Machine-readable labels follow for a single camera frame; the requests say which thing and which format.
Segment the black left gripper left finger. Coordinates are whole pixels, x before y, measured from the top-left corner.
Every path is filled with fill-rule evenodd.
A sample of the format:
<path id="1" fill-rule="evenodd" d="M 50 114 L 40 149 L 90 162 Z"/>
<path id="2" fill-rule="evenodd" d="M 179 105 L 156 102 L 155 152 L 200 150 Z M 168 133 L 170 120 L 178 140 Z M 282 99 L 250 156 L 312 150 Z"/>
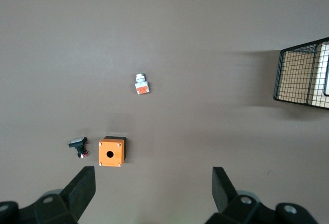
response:
<path id="1" fill-rule="evenodd" d="M 64 189 L 48 192 L 27 207 L 0 202 L 0 224 L 78 224 L 95 192 L 95 167 L 85 166 Z"/>

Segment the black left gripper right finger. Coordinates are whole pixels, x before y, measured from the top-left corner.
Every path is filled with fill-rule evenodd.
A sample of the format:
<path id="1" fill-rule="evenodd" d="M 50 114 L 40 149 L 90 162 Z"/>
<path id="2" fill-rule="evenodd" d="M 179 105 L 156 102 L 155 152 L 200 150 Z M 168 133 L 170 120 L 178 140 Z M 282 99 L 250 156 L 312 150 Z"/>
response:
<path id="1" fill-rule="evenodd" d="M 222 167 L 212 169 L 212 196 L 217 212 L 205 224 L 319 224 L 300 205 L 283 202 L 272 210 L 252 196 L 239 194 Z"/>

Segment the small orange grey contact block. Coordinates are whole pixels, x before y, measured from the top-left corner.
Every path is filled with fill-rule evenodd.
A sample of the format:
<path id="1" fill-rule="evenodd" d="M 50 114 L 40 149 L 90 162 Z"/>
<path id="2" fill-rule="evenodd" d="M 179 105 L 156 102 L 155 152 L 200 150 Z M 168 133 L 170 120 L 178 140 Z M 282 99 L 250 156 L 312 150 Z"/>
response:
<path id="1" fill-rule="evenodd" d="M 136 74 L 135 80 L 135 89 L 138 95 L 147 94 L 150 92 L 149 84 L 144 73 Z"/>

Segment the orange button enclosure box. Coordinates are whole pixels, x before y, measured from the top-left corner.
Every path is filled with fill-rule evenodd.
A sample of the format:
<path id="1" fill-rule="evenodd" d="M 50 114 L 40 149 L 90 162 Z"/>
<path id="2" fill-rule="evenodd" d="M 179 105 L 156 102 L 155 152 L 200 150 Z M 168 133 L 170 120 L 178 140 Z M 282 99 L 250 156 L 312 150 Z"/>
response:
<path id="1" fill-rule="evenodd" d="M 106 136 L 98 142 L 99 166 L 121 167 L 126 159 L 126 137 Z"/>

